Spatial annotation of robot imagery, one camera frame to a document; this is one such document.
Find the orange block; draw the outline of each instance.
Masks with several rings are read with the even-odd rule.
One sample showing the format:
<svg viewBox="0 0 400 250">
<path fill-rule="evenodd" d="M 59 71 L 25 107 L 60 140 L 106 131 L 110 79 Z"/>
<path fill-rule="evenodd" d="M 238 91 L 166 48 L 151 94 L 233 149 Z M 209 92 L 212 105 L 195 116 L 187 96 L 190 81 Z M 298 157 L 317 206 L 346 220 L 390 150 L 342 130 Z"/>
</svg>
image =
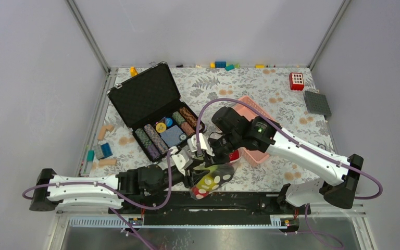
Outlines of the orange block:
<svg viewBox="0 0 400 250">
<path fill-rule="evenodd" d="M 99 166 L 115 166 L 117 159 L 103 159 L 99 161 Z"/>
<path fill-rule="evenodd" d="M 101 127 L 101 130 L 99 131 L 99 135 L 97 136 L 97 139 L 99 141 L 103 140 L 105 138 L 106 131 L 112 132 L 114 130 L 114 126 L 112 124 L 110 125 L 105 125 Z"/>
</svg>

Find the table surface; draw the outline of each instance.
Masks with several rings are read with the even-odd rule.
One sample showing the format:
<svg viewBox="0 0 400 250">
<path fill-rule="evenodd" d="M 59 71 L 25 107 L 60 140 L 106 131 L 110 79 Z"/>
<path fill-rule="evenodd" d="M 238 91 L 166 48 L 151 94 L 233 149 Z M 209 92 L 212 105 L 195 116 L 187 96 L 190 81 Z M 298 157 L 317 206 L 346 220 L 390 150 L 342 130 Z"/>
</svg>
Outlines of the table surface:
<svg viewBox="0 0 400 250">
<path fill-rule="evenodd" d="M 145 68 L 137 68 L 138 72 L 143 70 Z M 219 97 L 238 99 L 248 95 L 296 136 L 334 151 L 324 116 L 308 114 L 304 103 L 304 91 L 316 91 L 308 68 L 240 68 L 231 71 L 218 68 L 171 68 L 171 72 L 182 100 L 197 114 L 210 100 Z M 303 91 L 290 90 L 290 72 L 303 73 Z M 116 83 L 128 78 L 129 68 L 120 68 Z M 211 117 L 220 105 L 223 104 L 211 105 L 203 115 L 202 121 L 208 128 L 207 135 L 215 129 Z M 124 172 L 151 163 L 111 102 L 108 104 L 104 124 L 113 124 L 115 129 L 111 133 L 107 132 L 99 143 L 109 143 L 113 152 L 110 158 L 116 158 L 117 165 L 100 167 L 95 159 L 91 177 Z M 238 169 L 234 178 L 221 187 L 222 191 L 279 191 L 284 184 L 299 184 L 317 178 L 312 172 L 278 156 L 271 156 L 256 167 L 252 167 L 244 158 L 236 164 Z M 160 166 L 166 167 L 166 161 L 160 163 Z M 186 188 L 179 183 L 173 190 L 185 191 Z"/>
</svg>

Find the red block with white dots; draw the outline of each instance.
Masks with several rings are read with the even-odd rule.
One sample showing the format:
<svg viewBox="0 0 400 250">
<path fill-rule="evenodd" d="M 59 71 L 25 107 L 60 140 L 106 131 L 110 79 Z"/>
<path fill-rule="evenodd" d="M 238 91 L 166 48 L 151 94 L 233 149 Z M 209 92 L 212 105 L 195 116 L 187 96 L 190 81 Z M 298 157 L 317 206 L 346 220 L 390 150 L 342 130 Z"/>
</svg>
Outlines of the red block with white dots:
<svg viewBox="0 0 400 250">
<path fill-rule="evenodd" d="M 303 90 L 304 89 L 303 74 L 295 72 L 290 73 L 289 84 L 291 85 L 291 90 Z"/>
</svg>

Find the blue lego brick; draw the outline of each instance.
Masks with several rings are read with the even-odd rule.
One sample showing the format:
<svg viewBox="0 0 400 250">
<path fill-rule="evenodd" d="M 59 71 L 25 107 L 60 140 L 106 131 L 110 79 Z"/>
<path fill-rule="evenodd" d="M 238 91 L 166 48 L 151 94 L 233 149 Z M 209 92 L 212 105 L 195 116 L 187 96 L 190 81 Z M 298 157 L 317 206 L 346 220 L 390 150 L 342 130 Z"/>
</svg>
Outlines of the blue lego brick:
<svg viewBox="0 0 400 250">
<path fill-rule="evenodd" d="M 103 152 L 102 152 L 102 148 L 101 148 L 100 145 L 97 144 L 97 145 L 94 146 L 94 154 L 96 155 L 96 158 L 97 158 L 98 160 L 104 158 L 104 154 L 103 154 Z"/>
<path fill-rule="evenodd" d="M 234 65 L 229 65 L 229 66 L 226 66 L 224 69 L 226 70 L 226 71 L 229 71 L 229 70 L 232 70 L 232 69 L 234 69 L 235 68 L 235 66 Z"/>
<path fill-rule="evenodd" d="M 226 67 L 226 62 L 225 61 L 216 61 L 215 62 L 215 67 L 216 68 L 225 68 Z"/>
<path fill-rule="evenodd" d="M 88 155 L 86 156 L 86 161 L 93 161 L 94 160 L 94 151 L 89 150 Z"/>
<path fill-rule="evenodd" d="M 113 153 L 111 152 L 111 148 L 109 147 L 108 143 L 102 144 L 101 145 L 101 149 L 102 149 L 102 153 L 104 154 L 104 157 L 102 159 L 105 159 L 105 158 L 110 157 L 111 155 L 113 155 Z"/>
</svg>

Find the lego brick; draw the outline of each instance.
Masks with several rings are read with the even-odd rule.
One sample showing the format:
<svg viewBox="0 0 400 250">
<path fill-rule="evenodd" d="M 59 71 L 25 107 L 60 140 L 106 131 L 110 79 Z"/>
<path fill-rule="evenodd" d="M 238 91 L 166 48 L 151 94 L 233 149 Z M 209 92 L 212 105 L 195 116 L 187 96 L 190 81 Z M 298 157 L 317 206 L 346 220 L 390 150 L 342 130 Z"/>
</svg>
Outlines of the lego brick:
<svg viewBox="0 0 400 250">
<path fill-rule="evenodd" d="M 130 73 L 131 73 L 131 77 L 137 76 L 137 70 L 134 67 L 131 67 Z"/>
<path fill-rule="evenodd" d="M 94 154 L 96 155 L 96 158 L 97 158 L 98 160 L 104 158 L 104 154 L 103 154 L 103 151 L 102 151 L 102 148 L 101 148 L 100 145 L 95 145 L 95 146 L 94 146 Z"/>
<path fill-rule="evenodd" d="M 232 64 L 231 65 L 229 65 L 229 66 L 226 66 L 224 69 L 226 70 L 226 71 L 229 71 L 229 70 L 232 70 L 232 69 L 234 69 L 235 68 L 235 66 L 233 66 Z"/>
<path fill-rule="evenodd" d="M 104 159 L 99 161 L 99 166 L 115 166 L 117 159 Z"/>
<path fill-rule="evenodd" d="M 216 61 L 215 62 L 215 67 L 216 68 L 225 68 L 226 67 L 226 62 L 225 61 Z"/>
<path fill-rule="evenodd" d="M 88 154 L 86 155 L 86 161 L 93 161 L 94 160 L 94 151 L 89 150 Z"/>
<path fill-rule="evenodd" d="M 104 154 L 104 157 L 102 159 L 105 159 L 105 158 L 113 155 L 108 143 L 102 144 L 101 149 L 102 149 L 102 153 Z"/>
<path fill-rule="evenodd" d="M 302 73 L 292 72 L 289 74 L 289 84 L 291 90 L 303 90 L 304 89 L 304 77 Z"/>
<path fill-rule="evenodd" d="M 325 95 L 306 90 L 304 92 L 304 102 L 309 113 L 325 115 L 327 117 L 332 115 Z"/>
</svg>

